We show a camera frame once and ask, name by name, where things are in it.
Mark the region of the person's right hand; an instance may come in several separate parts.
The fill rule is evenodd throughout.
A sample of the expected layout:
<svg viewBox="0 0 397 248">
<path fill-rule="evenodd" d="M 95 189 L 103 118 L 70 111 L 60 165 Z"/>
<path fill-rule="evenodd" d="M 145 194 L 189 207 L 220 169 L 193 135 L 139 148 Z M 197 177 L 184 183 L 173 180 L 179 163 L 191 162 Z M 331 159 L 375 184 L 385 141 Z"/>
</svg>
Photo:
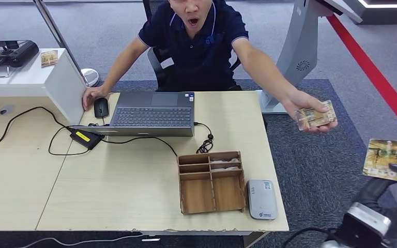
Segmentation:
<svg viewBox="0 0 397 248">
<path fill-rule="evenodd" d="M 111 87 L 105 85 L 87 88 L 82 95 L 83 110 L 88 111 L 97 99 L 106 97 L 110 91 Z"/>
</svg>

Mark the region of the person's left hand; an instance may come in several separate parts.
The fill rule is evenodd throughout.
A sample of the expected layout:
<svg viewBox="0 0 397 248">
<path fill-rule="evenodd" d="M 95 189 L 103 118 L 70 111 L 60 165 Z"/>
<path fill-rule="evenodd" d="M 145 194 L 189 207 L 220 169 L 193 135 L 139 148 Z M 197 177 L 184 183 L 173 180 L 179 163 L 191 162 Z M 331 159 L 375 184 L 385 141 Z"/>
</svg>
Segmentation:
<svg viewBox="0 0 397 248">
<path fill-rule="evenodd" d="M 288 112 L 290 117 L 297 121 L 296 112 L 301 108 L 313 108 L 318 112 L 325 113 L 328 110 L 324 107 L 321 101 L 317 98 L 297 89 L 293 89 L 284 94 L 283 98 L 280 100 L 285 110 Z M 338 125 L 337 121 L 328 123 L 327 125 L 304 128 L 303 131 L 309 132 L 328 132 L 330 129 L 335 128 Z"/>
</svg>

